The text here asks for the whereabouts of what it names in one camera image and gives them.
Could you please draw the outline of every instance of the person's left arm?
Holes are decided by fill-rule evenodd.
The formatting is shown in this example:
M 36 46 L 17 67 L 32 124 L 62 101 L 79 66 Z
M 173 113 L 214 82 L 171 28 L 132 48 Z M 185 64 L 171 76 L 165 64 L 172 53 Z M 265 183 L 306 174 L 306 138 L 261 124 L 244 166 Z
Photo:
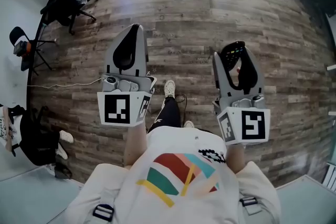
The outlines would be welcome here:
M 3 107 L 2 108 L 4 119 L 5 119 L 5 126 L 6 126 L 6 136 L 7 136 L 7 143 L 6 143 L 6 149 L 11 152 L 12 151 L 12 137 L 9 130 L 9 114 L 8 114 L 8 108 Z
M 124 151 L 124 167 L 130 169 L 132 165 L 147 150 L 146 124 L 143 123 L 128 128 L 126 146 Z

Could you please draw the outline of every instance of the black pants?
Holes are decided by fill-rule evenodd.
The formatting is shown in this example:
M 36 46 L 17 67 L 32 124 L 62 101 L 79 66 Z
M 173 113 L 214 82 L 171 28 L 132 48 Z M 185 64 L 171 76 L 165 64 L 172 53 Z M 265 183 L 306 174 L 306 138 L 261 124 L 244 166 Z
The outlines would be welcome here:
M 42 134 L 40 129 L 30 119 L 27 111 L 22 116 L 20 131 L 22 137 L 20 147 L 33 164 L 41 166 L 56 161 L 59 133 Z
M 164 100 L 164 108 L 159 113 L 153 125 L 148 132 L 160 126 L 170 126 L 181 128 L 180 110 L 177 102 L 172 97 L 167 97 Z

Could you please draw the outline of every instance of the colorful graphic print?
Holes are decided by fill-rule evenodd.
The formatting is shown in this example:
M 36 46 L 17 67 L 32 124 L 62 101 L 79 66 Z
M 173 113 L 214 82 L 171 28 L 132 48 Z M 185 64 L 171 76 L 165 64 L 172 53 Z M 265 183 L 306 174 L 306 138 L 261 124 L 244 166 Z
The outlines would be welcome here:
M 169 207 L 175 204 L 172 197 L 169 197 L 170 195 L 186 196 L 188 194 L 195 197 L 202 197 L 219 189 L 218 174 L 211 165 L 212 162 L 202 155 L 165 153 L 158 156 L 154 160 L 154 163 L 155 165 L 152 166 L 159 164 L 168 168 L 173 175 L 183 183 L 182 189 L 175 186 L 166 175 L 154 167 L 150 167 L 147 179 L 138 180 L 137 184 L 146 187 L 152 193 L 156 194 Z M 197 188 L 197 190 L 188 193 L 190 184 L 198 176 L 204 177 L 201 188 Z

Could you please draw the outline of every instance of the wooden floor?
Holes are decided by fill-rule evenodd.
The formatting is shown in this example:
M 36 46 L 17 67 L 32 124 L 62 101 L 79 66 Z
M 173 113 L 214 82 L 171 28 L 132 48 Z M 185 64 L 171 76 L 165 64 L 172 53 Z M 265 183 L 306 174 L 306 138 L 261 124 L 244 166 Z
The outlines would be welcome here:
M 161 107 L 166 80 L 176 82 L 177 94 L 187 95 L 186 120 L 220 134 L 211 102 L 217 97 L 211 56 L 236 40 L 243 40 L 260 60 L 266 78 L 266 101 L 271 109 L 267 143 L 247 147 L 276 185 L 302 174 L 321 180 L 331 147 L 336 104 L 336 77 L 326 72 L 334 64 L 327 39 L 314 26 L 299 0 L 99 0 L 83 9 L 76 34 L 57 22 L 45 28 L 44 39 L 58 39 L 59 47 L 44 46 L 54 68 L 37 68 L 32 84 L 86 83 L 102 74 L 104 54 L 113 38 L 132 23 L 148 34 L 149 65 L 158 78 L 147 126 Z M 97 91 L 101 83 L 70 88 L 33 88 L 33 107 L 47 105 L 45 122 L 54 130 L 71 132 L 75 142 L 63 143 L 65 162 L 74 179 L 85 182 L 99 163 L 122 165 L 126 129 L 100 124 Z

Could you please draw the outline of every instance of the chair backrest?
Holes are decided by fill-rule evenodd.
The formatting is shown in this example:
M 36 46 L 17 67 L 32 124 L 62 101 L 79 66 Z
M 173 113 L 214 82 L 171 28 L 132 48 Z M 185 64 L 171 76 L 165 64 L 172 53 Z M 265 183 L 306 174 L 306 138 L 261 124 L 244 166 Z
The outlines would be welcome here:
M 22 36 L 25 36 L 27 40 L 30 41 L 26 33 L 20 27 L 18 26 L 14 27 L 14 29 L 9 34 L 9 39 L 10 42 L 13 44 L 13 46 L 15 46 L 17 40 Z

